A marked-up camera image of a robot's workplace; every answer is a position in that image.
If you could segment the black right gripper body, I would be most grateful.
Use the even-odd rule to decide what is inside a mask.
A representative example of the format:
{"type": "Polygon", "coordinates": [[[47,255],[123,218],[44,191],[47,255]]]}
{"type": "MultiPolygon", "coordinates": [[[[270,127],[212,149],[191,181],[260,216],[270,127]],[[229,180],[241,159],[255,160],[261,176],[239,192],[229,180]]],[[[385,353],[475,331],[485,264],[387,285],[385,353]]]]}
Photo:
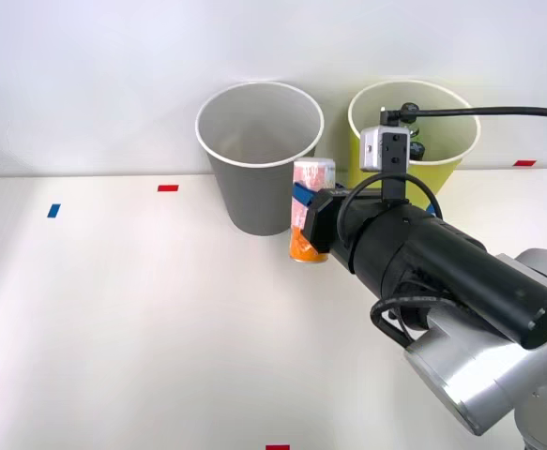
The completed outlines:
{"type": "Polygon", "coordinates": [[[363,233],[363,196],[356,196],[342,216],[343,233],[337,219],[349,190],[326,188],[316,192],[307,208],[302,235],[321,254],[333,256],[350,273],[354,273],[356,245],[363,233]]]}

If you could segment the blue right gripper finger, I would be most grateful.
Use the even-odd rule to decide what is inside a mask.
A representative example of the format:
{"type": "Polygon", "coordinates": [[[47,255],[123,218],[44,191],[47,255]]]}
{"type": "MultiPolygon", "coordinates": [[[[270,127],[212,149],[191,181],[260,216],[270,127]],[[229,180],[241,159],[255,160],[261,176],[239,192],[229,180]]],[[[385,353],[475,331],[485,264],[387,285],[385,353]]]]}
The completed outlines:
{"type": "Polygon", "coordinates": [[[317,190],[312,190],[298,182],[293,184],[293,199],[305,207],[318,206],[323,197],[317,190]]]}

